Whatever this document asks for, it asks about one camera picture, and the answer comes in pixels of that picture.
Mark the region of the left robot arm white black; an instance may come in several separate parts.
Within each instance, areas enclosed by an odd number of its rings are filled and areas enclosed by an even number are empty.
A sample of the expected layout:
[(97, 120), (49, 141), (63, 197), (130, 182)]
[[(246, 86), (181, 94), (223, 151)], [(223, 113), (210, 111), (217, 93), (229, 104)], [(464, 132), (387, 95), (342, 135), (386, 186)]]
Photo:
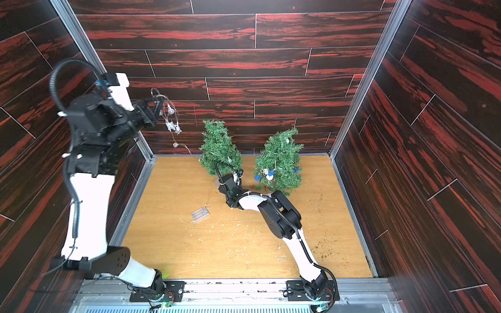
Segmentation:
[(163, 99), (138, 101), (132, 110), (94, 93), (74, 99), (69, 107), (64, 107), (57, 95), (53, 99), (70, 126), (63, 182), (72, 202), (67, 239), (61, 250), (62, 267), (119, 279), (159, 300), (165, 291), (161, 272), (137, 262), (128, 248), (110, 246), (106, 223), (123, 156), (121, 148), (139, 131), (156, 124)]

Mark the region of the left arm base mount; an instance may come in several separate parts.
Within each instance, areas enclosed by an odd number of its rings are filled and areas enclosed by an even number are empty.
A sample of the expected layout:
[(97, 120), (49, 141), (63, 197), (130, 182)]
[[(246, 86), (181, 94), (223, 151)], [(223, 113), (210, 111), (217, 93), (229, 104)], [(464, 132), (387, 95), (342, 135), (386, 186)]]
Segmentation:
[(164, 280), (163, 284), (150, 288), (132, 287), (129, 301), (132, 303), (180, 303), (186, 282), (182, 280)]

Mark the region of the decorated christmas tree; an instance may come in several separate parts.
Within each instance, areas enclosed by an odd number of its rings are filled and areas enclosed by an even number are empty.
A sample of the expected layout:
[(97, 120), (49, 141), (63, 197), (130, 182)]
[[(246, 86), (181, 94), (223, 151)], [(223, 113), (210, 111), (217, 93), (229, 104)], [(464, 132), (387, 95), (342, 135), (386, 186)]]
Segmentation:
[(255, 161), (253, 175), (257, 190), (281, 191), (288, 196), (300, 187), (303, 145), (295, 141), (296, 134), (298, 130), (293, 128), (269, 137)]

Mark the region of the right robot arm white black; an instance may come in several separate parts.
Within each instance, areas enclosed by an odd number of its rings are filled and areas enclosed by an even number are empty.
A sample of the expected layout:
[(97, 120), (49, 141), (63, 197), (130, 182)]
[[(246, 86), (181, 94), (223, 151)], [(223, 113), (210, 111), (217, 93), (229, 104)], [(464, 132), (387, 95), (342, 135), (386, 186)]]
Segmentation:
[(262, 215), (271, 233), (284, 241), (289, 248), (303, 283), (303, 289), (311, 300), (319, 299), (329, 283), (328, 270), (315, 260), (305, 239), (299, 211), (281, 191), (261, 194), (245, 190), (236, 174), (218, 178), (220, 193), (226, 204), (242, 211), (256, 211)]

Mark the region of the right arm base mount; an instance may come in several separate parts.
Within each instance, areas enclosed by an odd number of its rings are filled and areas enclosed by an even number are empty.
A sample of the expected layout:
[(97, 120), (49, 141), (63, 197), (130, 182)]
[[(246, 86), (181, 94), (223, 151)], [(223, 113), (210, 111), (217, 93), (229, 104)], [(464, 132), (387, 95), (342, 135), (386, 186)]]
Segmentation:
[(327, 279), (320, 284), (310, 283), (304, 279), (287, 280), (283, 296), (288, 301), (339, 301), (340, 295), (332, 280)]

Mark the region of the small christmas tree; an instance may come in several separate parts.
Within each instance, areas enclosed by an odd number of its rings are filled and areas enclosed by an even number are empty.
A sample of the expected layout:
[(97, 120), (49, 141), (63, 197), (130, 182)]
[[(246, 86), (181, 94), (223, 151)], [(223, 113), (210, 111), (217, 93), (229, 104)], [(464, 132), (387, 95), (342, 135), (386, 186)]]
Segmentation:
[(232, 174), (236, 179), (237, 172), (242, 169), (242, 156), (232, 142), (224, 121), (203, 120), (203, 123), (205, 131), (202, 133), (204, 143), (200, 147), (201, 165), (211, 176)]

